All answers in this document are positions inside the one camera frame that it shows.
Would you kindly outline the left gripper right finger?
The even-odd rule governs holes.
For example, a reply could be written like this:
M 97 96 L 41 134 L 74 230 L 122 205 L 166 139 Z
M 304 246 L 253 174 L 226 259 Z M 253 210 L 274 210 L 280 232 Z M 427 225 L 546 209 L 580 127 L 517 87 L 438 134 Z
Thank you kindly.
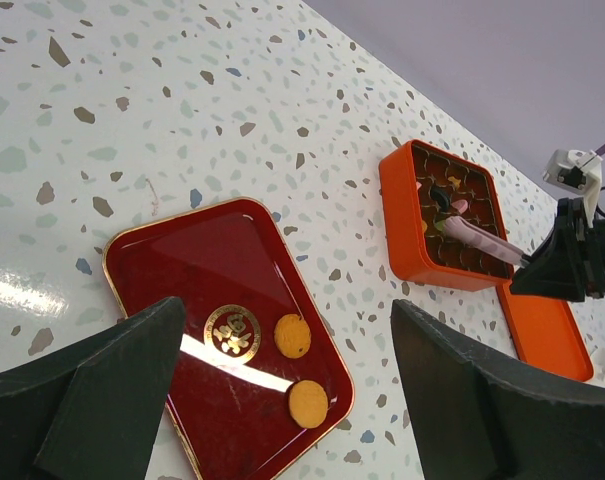
M 605 388 L 525 364 L 396 300 L 391 333 L 427 479 L 605 479 Z

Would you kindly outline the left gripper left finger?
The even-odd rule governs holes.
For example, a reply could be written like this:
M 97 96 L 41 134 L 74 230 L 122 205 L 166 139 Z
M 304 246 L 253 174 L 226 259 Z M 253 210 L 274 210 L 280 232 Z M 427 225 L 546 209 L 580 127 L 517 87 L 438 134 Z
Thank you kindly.
M 0 479 L 142 479 L 179 358 L 177 297 L 0 373 Z

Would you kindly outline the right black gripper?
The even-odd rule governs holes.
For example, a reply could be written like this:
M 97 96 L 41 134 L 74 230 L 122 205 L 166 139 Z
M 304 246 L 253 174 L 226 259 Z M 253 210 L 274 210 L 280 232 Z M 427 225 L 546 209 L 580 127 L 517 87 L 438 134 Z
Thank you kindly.
M 515 273 L 514 295 L 566 301 L 605 296 L 605 264 L 601 242 L 589 227 L 580 198 L 558 201 L 553 229 L 545 242 Z

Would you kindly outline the orange flower cookie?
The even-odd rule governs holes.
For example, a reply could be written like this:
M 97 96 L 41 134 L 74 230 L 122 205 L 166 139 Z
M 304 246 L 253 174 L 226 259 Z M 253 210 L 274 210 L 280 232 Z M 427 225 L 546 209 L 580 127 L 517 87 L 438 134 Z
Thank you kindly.
M 455 176 L 449 176 L 447 178 L 448 182 L 452 185 L 455 190 L 458 190 L 461 186 L 461 180 L 456 178 Z

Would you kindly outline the black cookie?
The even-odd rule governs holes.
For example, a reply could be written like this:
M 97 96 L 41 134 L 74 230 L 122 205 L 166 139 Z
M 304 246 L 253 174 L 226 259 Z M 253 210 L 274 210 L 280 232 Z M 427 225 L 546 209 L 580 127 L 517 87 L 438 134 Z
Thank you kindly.
M 437 186 L 432 186 L 429 190 L 429 196 L 436 203 L 436 205 L 441 211 L 446 212 L 449 210 L 451 206 L 451 200 L 445 190 L 442 190 Z

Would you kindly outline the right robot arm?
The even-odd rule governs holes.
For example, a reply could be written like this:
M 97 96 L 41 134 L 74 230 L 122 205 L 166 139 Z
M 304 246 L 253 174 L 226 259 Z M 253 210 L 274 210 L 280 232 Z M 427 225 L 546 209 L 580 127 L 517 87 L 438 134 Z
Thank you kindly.
M 581 198 L 558 201 L 553 228 L 519 268 L 514 295 L 583 302 L 605 296 L 605 219 L 587 221 Z

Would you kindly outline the orange box lid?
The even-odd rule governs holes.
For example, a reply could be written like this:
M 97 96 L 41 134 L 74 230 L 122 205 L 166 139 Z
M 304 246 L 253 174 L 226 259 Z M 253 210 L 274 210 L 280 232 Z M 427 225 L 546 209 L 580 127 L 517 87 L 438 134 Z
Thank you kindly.
M 522 362 L 578 382 L 593 377 L 592 362 L 566 301 L 513 295 L 506 284 L 496 291 Z

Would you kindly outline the white crumpled plastic bag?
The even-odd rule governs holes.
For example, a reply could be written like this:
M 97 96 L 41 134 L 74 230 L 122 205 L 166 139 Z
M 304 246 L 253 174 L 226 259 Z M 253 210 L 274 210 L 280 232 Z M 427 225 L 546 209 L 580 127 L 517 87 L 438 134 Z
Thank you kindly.
M 593 377 L 603 378 L 605 376 L 605 348 L 597 347 L 590 354 L 593 366 Z

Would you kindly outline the orange compartment cookie box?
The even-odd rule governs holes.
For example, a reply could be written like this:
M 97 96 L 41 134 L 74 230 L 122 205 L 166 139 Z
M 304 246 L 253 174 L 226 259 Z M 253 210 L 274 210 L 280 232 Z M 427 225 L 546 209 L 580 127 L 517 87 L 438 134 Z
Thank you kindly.
M 381 195 L 391 270 L 401 280 L 478 291 L 507 284 L 514 268 L 461 241 L 440 234 L 436 222 L 456 215 L 441 211 L 429 190 L 445 190 L 451 203 L 466 200 L 461 217 L 506 239 L 492 175 L 481 166 L 420 140 L 411 140 L 381 160 Z M 455 190 L 449 176 L 461 180 Z M 418 191 L 416 182 L 422 183 Z M 428 230 L 422 232 L 422 222 Z

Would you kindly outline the red cookie tray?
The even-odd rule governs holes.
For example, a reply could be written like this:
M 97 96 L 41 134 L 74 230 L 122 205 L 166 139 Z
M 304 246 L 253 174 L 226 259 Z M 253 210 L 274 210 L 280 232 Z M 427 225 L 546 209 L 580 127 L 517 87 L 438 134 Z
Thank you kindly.
M 348 369 L 269 210 L 236 198 L 116 234 L 103 269 L 124 315 L 179 298 L 186 320 L 167 408 L 200 479 L 273 479 L 345 419 Z M 301 358 L 278 350 L 278 320 L 311 330 Z M 328 412 L 301 428 L 288 397 L 320 384 Z

